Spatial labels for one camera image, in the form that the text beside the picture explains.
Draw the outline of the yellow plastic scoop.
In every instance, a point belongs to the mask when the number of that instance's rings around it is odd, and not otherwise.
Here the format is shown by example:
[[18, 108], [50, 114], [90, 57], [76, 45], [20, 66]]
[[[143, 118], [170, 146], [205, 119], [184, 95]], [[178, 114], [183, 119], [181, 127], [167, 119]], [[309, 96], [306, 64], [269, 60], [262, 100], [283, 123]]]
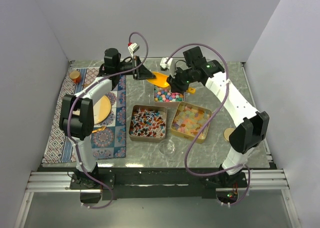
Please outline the yellow plastic scoop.
[[[160, 73], [160, 72], [155, 72], [155, 71], [153, 71], [152, 73], [156, 76], [156, 78], [155, 79], [147, 79], [147, 81], [149, 83], [151, 83], [154, 86], [161, 87], [161, 88], [170, 87], [170, 85], [167, 83], [167, 78], [169, 77], [168, 75], [165, 75], [165, 74]], [[184, 93], [195, 94], [196, 89], [190, 87], [190, 84], [194, 83], [194, 82], [197, 82], [198, 78], [189, 73], [189, 80], [190, 80], [189, 87], [188, 87], [187, 91], [184, 92]]]

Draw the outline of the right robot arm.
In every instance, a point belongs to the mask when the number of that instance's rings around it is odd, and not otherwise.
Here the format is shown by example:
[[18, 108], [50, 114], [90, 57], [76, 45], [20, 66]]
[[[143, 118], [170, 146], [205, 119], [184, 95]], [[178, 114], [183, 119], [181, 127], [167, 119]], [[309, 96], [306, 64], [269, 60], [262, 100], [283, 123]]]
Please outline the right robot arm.
[[160, 62], [162, 69], [169, 70], [166, 81], [171, 90], [182, 94], [191, 83], [201, 83], [221, 102], [204, 127], [224, 108], [232, 118], [235, 130], [229, 135], [230, 149], [219, 171], [195, 173], [189, 168], [186, 171], [199, 177], [219, 175], [220, 184], [228, 188], [236, 182], [254, 148], [265, 139], [270, 117], [267, 112], [260, 112], [252, 106], [234, 86], [229, 78], [228, 65], [217, 51], [215, 54], [220, 60], [207, 60], [201, 50], [203, 44], [190, 43], [188, 47], [183, 52], [187, 69], [176, 67], [171, 56], [162, 58]]

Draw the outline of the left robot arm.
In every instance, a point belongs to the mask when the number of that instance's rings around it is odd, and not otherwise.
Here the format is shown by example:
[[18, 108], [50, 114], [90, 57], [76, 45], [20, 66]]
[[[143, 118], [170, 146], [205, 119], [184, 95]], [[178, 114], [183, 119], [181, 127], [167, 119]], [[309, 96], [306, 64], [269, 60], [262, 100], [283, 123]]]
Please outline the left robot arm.
[[104, 63], [97, 77], [82, 91], [62, 99], [59, 128], [72, 144], [76, 158], [75, 181], [80, 181], [88, 189], [98, 185], [107, 188], [100, 181], [98, 164], [92, 153], [91, 135], [94, 130], [94, 105], [119, 83], [122, 76], [133, 75], [136, 79], [139, 69], [144, 67], [146, 59], [133, 56], [130, 61], [121, 60], [116, 48], [104, 52]]

